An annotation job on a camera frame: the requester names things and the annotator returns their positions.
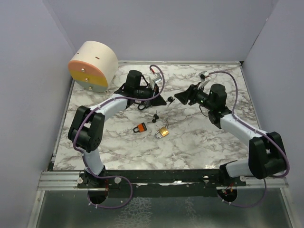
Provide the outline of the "black Kaijing padlock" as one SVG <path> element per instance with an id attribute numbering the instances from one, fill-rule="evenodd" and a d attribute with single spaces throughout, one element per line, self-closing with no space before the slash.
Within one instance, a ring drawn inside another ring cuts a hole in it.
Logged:
<path id="1" fill-rule="evenodd" d="M 149 101 L 141 101 L 138 106 L 137 106 L 137 109 L 139 111 L 143 111 L 147 108 L 149 108 L 151 106 L 151 103 Z"/>

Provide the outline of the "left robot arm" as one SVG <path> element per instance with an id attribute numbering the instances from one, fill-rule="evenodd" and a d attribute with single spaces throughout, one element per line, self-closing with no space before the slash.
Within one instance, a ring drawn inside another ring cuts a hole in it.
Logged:
<path id="1" fill-rule="evenodd" d="M 125 83 L 105 101 L 91 107 L 77 108 L 68 132 L 68 139 L 76 151 L 81 153 L 85 170 L 90 173 L 88 181 L 98 188 L 104 184 L 105 169 L 99 155 L 98 147 L 101 143 L 105 122 L 120 111 L 124 111 L 136 101 L 148 106 L 166 105 L 161 92 L 165 86 L 165 78 L 161 69 L 158 72 L 150 70 L 152 76 L 146 85 L 141 85 L 144 76 L 140 71 L 129 71 Z"/>

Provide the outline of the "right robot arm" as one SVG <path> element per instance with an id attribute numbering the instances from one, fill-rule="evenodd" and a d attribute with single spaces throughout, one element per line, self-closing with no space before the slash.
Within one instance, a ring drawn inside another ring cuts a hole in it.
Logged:
<path id="1" fill-rule="evenodd" d="M 259 131 L 251 125 L 245 125 L 232 114 L 226 106 L 226 88 L 213 84 L 209 93 L 203 87 L 190 85 L 184 92 L 175 94 L 183 105 L 199 104 L 208 109 L 212 124 L 235 137 L 248 147 L 248 159 L 233 161 L 220 166 L 219 182 L 228 186 L 236 177 L 252 176 L 263 179 L 287 169 L 284 145 L 280 134 Z"/>

